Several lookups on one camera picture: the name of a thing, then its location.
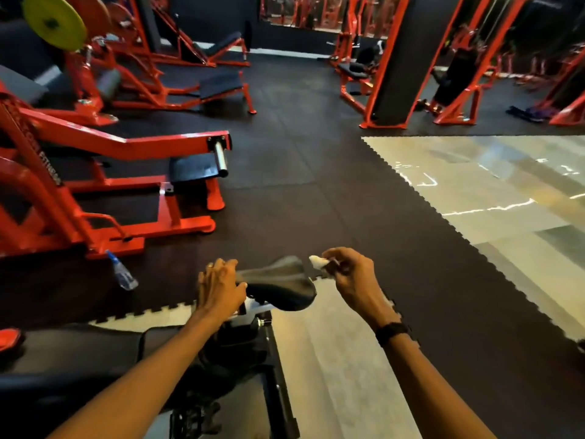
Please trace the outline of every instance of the yellow weight plate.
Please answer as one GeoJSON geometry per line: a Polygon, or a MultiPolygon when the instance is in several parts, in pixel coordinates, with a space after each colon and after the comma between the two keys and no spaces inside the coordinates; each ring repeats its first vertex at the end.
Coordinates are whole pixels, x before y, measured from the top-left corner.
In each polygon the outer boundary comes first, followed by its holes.
{"type": "Polygon", "coordinates": [[[23,0],[23,16],[44,41],[65,51],[77,51],[87,40],[83,20],[65,0],[23,0]]]}

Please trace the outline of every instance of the clear plastic bottle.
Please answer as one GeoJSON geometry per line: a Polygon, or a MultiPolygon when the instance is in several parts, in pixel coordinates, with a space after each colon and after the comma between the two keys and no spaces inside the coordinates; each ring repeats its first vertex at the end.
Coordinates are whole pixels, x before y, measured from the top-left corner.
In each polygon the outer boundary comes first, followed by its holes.
{"type": "Polygon", "coordinates": [[[131,291],[138,286],[138,281],[130,274],[124,265],[120,262],[120,259],[112,254],[109,250],[106,250],[106,254],[112,260],[113,274],[118,281],[118,284],[126,291],[131,291]]]}

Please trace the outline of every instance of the person's right hand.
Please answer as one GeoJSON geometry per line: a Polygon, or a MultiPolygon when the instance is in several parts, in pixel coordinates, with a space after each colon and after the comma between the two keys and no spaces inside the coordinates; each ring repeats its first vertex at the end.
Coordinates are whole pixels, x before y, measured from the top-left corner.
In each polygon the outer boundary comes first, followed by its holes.
{"type": "Polygon", "coordinates": [[[335,277],[335,284],[347,305],[362,316],[376,331],[400,316],[386,299],[374,272],[374,261],[351,248],[331,248],[321,257],[335,259],[325,269],[335,277]]]}

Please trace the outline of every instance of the tile floor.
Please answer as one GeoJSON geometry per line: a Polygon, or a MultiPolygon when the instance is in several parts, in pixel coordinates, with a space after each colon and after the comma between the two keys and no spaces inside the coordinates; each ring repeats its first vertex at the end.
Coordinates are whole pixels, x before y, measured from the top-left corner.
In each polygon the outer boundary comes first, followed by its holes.
{"type": "Polygon", "coordinates": [[[585,136],[364,140],[567,337],[585,338],[585,136]]]}

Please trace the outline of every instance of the forearm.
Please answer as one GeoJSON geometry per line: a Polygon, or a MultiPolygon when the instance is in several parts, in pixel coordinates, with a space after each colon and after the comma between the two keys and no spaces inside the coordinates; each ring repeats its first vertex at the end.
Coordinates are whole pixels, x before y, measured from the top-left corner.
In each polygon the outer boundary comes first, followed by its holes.
{"type": "Polygon", "coordinates": [[[408,334],[384,347],[424,439],[495,439],[408,334]]]}
{"type": "Polygon", "coordinates": [[[142,438],[218,326],[208,314],[195,315],[175,337],[99,393],[48,439],[142,438]]]}

